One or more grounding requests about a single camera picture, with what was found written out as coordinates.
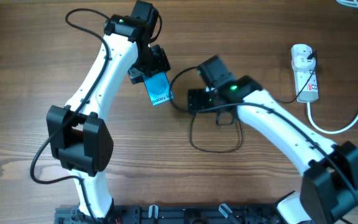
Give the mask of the blue screen Galaxy smartphone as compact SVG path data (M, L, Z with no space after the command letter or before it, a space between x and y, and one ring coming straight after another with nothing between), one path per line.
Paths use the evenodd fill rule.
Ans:
M165 72L158 73L152 77L143 76L143 78L153 106L173 99L173 93L170 91L170 84Z

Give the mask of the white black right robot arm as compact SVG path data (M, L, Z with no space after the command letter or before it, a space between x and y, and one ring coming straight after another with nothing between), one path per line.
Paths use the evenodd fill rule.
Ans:
M217 55L196 69L208 91L189 104L191 113L230 111L281 150L300 173L301 190L277 203L286 223L335 223L358 208L358 148L353 143L336 144L314 132L251 77L236 78Z

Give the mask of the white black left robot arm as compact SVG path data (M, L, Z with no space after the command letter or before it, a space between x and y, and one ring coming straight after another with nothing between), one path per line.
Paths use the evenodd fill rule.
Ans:
M52 156L69 171L80 197L70 221L113 220L105 168L114 143L106 120L125 76L133 84L167 79L170 64L164 49L154 44L157 24L162 24L161 15L145 1L137 1L129 16L108 17L101 49L84 82L65 106L52 106L47 113Z

